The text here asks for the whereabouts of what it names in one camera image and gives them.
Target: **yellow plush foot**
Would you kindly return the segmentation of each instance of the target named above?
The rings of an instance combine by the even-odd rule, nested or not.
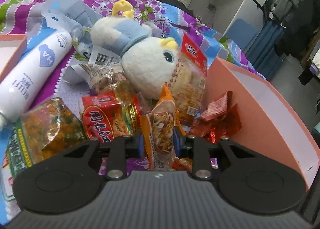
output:
[[[133,19],[133,7],[132,5],[126,0],[119,0],[116,2],[112,7],[112,16],[116,16],[119,11],[123,11],[123,16],[129,17]]]

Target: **open box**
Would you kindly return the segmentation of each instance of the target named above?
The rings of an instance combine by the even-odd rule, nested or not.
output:
[[[208,69],[204,107],[233,91],[242,129],[231,139],[299,172],[310,188],[319,168],[320,149],[296,112],[266,80],[215,58]]]
[[[0,82],[16,66],[26,47],[25,34],[0,35]]]

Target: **plush toy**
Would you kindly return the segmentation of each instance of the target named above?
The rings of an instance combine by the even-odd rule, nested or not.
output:
[[[174,38],[152,37],[151,28],[135,21],[133,13],[128,1],[116,2],[112,16],[98,20],[93,26],[92,44],[119,55],[135,91],[157,100],[178,63],[178,44]]]

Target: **floor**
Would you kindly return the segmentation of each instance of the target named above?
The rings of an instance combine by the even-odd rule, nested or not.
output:
[[[320,94],[320,83],[313,78],[306,86],[303,86],[298,79],[302,71],[302,66],[297,59],[286,57],[271,80],[271,84],[311,131],[320,122],[320,113],[316,115],[315,107]]]

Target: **metal screw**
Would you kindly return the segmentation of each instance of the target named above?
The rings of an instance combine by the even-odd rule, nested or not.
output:
[[[122,177],[123,173],[121,170],[118,170],[118,169],[112,169],[108,172],[107,174],[109,177],[111,178],[120,178]]]
[[[211,176],[211,173],[206,169],[200,169],[196,172],[196,176],[199,178],[208,178]]]

